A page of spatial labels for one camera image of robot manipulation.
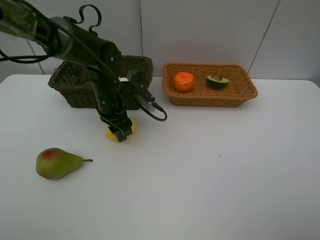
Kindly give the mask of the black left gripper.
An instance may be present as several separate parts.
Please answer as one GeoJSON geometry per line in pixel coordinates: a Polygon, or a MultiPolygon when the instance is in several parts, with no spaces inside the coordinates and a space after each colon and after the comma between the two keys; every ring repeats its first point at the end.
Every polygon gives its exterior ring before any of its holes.
{"type": "Polygon", "coordinates": [[[133,134],[132,122],[128,118],[127,114],[116,114],[116,113],[102,113],[98,111],[100,119],[108,124],[107,132],[116,133],[117,140],[119,142],[125,141],[128,137],[133,134]]]}

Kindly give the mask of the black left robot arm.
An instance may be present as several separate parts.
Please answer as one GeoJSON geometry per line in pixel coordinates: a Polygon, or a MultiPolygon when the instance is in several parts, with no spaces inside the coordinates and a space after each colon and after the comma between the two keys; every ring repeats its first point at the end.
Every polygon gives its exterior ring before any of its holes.
{"type": "Polygon", "coordinates": [[[34,64],[56,58],[86,67],[100,119],[122,142],[133,133],[133,123],[127,115],[127,99],[123,95],[128,92],[127,86],[118,78],[121,53],[113,42],[78,25],[78,21],[66,16],[48,18],[25,0],[2,0],[1,32],[35,42],[45,54],[8,56],[1,52],[0,60],[34,64]]]}

